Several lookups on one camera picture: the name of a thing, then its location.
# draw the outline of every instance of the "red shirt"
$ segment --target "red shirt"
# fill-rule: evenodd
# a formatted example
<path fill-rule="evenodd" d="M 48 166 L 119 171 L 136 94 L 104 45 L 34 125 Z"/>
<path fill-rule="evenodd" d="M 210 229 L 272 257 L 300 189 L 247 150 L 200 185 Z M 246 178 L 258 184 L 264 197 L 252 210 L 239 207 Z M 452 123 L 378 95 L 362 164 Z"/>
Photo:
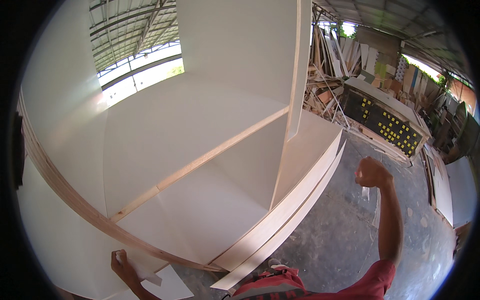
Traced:
<path fill-rule="evenodd" d="M 251 288 L 262 288 L 263 294 L 251 295 L 241 298 L 245 300 L 343 300 L 343 299 L 375 299 L 384 298 L 385 293 L 390 288 L 395 276 L 395 266 L 391 261 L 380 260 L 374 263 L 367 273 L 354 285 L 339 291 L 338 293 L 311 293 L 305 290 L 303 282 L 298 277 L 298 269 L 278 267 L 275 270 L 287 269 L 282 275 L 266 277 L 255 282 L 251 280 L 243 284 L 233 297 L 248 291 Z M 272 287 L 272 290 L 278 290 L 274 287 L 291 286 L 290 290 L 272 291 L 265 293 L 265 287 Z"/>

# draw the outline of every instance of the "metal roof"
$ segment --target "metal roof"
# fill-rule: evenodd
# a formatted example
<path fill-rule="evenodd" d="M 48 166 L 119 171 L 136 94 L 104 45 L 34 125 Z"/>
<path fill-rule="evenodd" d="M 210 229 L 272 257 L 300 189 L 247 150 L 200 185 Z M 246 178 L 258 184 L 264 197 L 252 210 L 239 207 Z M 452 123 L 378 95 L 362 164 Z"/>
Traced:
<path fill-rule="evenodd" d="M 313 0 L 331 16 L 378 29 L 405 41 L 402 53 L 440 73 L 445 69 L 471 82 L 463 53 L 443 18 L 423 0 Z"/>
<path fill-rule="evenodd" d="M 179 39 L 175 0 L 92 0 L 90 38 L 96 70 Z"/>

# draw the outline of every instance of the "left hand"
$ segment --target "left hand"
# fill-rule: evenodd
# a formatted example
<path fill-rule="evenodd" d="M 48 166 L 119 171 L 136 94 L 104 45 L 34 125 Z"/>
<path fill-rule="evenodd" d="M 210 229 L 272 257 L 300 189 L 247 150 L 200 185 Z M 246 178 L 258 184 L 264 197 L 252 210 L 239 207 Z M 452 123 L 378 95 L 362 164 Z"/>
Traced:
<path fill-rule="evenodd" d="M 120 277 L 121 280 L 123 280 L 123 282 L 125 282 L 129 288 L 133 289 L 141 287 L 142 285 L 138 279 L 137 272 L 135 272 L 132 265 L 128 263 L 126 251 L 124 249 L 120 250 L 120 258 L 122 263 L 117 261 L 117 252 L 118 250 L 112 252 L 112 270 L 118 275 L 118 277 Z"/>

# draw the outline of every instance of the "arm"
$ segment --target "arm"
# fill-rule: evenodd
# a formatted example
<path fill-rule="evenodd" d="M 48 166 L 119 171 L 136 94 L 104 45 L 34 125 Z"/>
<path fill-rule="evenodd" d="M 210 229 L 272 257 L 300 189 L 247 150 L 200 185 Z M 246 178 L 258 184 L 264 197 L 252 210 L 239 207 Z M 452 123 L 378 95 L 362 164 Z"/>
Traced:
<path fill-rule="evenodd" d="M 138 299 L 161 300 L 159 297 L 150 293 L 142 286 L 140 280 L 138 279 L 137 273 L 133 269 L 132 265 L 130 265 L 127 261 L 126 251 L 124 249 L 120 250 L 120 258 L 122 261 L 121 264 L 117 261 L 117 252 L 118 251 L 112 252 L 112 270 L 120 277 L 121 280 L 123 280 L 123 282 L 125 282 L 125 284 L 132 290 Z"/>
<path fill-rule="evenodd" d="M 360 161 L 355 182 L 361 186 L 376 186 L 380 189 L 378 253 L 381 260 L 389 260 L 397 268 L 402 254 L 403 220 L 393 176 L 382 163 L 368 156 Z"/>

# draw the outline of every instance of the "tree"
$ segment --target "tree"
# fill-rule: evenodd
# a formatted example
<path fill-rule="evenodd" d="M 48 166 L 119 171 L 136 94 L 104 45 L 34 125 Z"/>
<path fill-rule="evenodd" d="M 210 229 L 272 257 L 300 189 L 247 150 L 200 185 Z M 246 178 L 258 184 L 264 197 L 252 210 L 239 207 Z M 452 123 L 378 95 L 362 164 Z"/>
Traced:
<path fill-rule="evenodd" d="M 170 69 L 170 71 L 167 72 L 167 78 L 173 77 L 178 74 L 182 74 L 183 72 L 185 72 L 185 70 L 183 69 L 183 65 L 178 67 L 173 67 Z"/>

